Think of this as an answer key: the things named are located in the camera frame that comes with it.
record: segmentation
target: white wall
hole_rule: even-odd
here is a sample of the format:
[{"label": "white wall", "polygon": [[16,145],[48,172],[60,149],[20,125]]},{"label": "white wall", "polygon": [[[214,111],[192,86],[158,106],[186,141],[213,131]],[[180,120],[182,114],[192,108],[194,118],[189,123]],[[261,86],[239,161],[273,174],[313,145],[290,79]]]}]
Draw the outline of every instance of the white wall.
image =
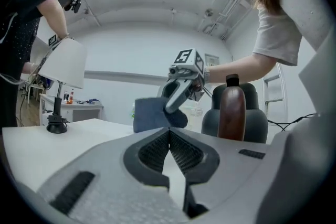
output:
[{"label": "white wall", "polygon": [[[132,23],[110,25],[91,32],[77,33],[75,40],[87,46],[86,70],[113,71],[167,76],[168,68],[183,49],[196,48],[201,56],[219,56],[221,63],[231,61],[224,44],[211,36],[182,31],[157,24]],[[48,92],[56,94],[57,83]],[[155,97],[159,86],[85,79],[84,89],[75,89],[75,99],[96,98],[104,105],[103,119],[132,124],[130,113],[137,98]],[[204,95],[199,103],[204,113],[211,108],[211,100]],[[201,131],[203,117],[198,117],[194,130]]]},{"label": "white wall", "polygon": [[[255,40],[257,38],[257,30],[259,27],[258,11],[253,10],[234,30],[232,35],[226,42],[226,47],[233,55],[234,60],[243,58],[251,54]],[[310,61],[315,54],[314,50],[303,38],[300,45],[298,66],[288,67],[281,65],[284,81],[285,91],[287,93],[287,108],[288,108],[288,122],[296,120],[297,118],[315,113],[312,102],[300,81],[298,74]],[[262,80],[252,82],[256,87],[259,99],[259,108],[263,108],[263,85]],[[267,143],[270,143],[274,135],[280,132],[281,129],[277,126],[269,126]]]}]

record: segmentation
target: black rubber pad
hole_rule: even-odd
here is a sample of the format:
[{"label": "black rubber pad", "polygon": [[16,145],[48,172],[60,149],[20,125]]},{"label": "black rubber pad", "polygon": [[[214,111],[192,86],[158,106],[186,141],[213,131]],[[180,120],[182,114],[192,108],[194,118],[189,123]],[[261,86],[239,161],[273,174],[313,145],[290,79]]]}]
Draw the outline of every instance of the black rubber pad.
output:
[{"label": "black rubber pad", "polygon": [[90,172],[79,172],[49,204],[68,215],[94,178]]},{"label": "black rubber pad", "polygon": [[257,159],[263,159],[263,157],[265,156],[265,153],[251,150],[240,150],[239,153]]}]

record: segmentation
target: person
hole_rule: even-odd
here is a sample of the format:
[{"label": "person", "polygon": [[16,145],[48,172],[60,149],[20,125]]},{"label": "person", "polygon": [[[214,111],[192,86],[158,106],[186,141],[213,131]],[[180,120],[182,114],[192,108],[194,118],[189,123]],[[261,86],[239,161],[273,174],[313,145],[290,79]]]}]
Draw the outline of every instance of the person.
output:
[{"label": "person", "polygon": [[205,68],[205,83],[225,83],[233,73],[241,82],[251,82],[264,77],[277,62],[296,66],[302,37],[316,51],[332,33],[334,17],[325,0],[257,0],[256,4],[259,28],[252,54]]},{"label": "person", "polygon": [[[69,36],[64,9],[69,10],[74,0],[11,0],[1,12],[0,74],[20,80],[22,73],[32,73],[36,65],[30,63],[30,52],[36,38],[41,17],[59,39]],[[3,127],[15,127],[18,85],[0,77],[0,134]]]}]

